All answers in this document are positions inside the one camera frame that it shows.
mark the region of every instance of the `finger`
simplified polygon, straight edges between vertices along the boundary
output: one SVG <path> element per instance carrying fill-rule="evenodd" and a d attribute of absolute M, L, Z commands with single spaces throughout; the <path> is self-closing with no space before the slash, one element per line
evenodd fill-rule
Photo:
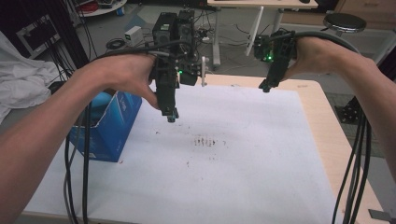
<path fill-rule="evenodd" d="M 147 102 L 154 108 L 160 109 L 158 106 L 157 95 L 152 91 L 152 89 L 148 86 L 145 92 L 142 94 L 142 97 L 147 100 Z"/>

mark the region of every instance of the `cardboard box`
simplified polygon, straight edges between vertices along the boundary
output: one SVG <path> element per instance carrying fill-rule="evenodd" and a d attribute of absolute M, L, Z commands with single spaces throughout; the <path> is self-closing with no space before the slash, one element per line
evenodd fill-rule
<path fill-rule="evenodd" d="M 128 138 L 137 112 L 142 105 L 139 96 L 116 91 L 108 104 L 105 114 L 91 126 L 90 160 L 117 162 Z M 78 127 L 70 131 L 70 142 L 77 142 Z M 85 127 L 79 131 L 78 151 L 84 152 Z"/>

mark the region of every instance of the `black plastic part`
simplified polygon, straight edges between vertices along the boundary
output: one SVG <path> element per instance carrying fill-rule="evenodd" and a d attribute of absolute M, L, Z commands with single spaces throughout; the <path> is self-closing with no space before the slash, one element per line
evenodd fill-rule
<path fill-rule="evenodd" d="M 161 109 L 163 116 L 174 116 L 176 106 L 175 91 L 178 88 L 175 61 L 158 57 L 153 70 L 151 74 L 155 75 L 158 107 Z"/>
<path fill-rule="evenodd" d="M 383 221 L 392 221 L 390 214 L 387 212 L 369 209 L 369 213 L 370 213 L 370 217 L 373 219 L 378 219 L 378 220 L 383 220 Z"/>
<path fill-rule="evenodd" d="M 180 74 L 180 83 L 189 86 L 195 86 L 195 83 L 198 80 L 198 76 L 194 76 L 191 74 Z"/>
<path fill-rule="evenodd" d="M 276 39 L 272 44 L 269 42 L 269 37 L 263 37 L 260 39 L 261 45 L 255 48 L 255 56 L 258 56 L 262 61 L 268 52 L 272 51 L 274 54 L 274 61 L 270 66 L 267 78 L 259 86 L 263 92 L 269 92 L 271 88 L 279 85 L 288 70 L 291 58 L 296 56 L 294 32 L 279 30 L 271 37 L 285 34 L 290 34 L 290 36 Z"/>

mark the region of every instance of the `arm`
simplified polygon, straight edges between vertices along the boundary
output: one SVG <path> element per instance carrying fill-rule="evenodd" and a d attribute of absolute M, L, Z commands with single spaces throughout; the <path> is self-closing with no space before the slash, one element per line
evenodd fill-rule
<path fill-rule="evenodd" d="M 153 58 L 124 55 L 77 70 L 43 105 L 0 135 L 0 223 L 12 223 L 35 193 L 80 112 L 100 91 L 140 95 L 157 107 L 149 88 Z"/>
<path fill-rule="evenodd" d="M 297 43 L 297 61 L 285 77 L 300 73 L 338 74 L 355 92 L 396 181 L 396 85 L 376 64 L 331 41 L 305 37 Z"/>

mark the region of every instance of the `forearm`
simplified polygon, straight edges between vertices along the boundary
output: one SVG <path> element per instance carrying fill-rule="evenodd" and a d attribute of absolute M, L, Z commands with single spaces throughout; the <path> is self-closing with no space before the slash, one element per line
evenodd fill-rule
<path fill-rule="evenodd" d="M 337 73 L 355 92 L 396 181 L 396 85 L 370 59 L 351 53 L 341 60 Z"/>
<path fill-rule="evenodd" d="M 83 73 L 78 70 L 47 102 L 0 136 L 0 223 L 12 222 L 23 210 L 80 112 L 105 88 L 101 76 Z"/>

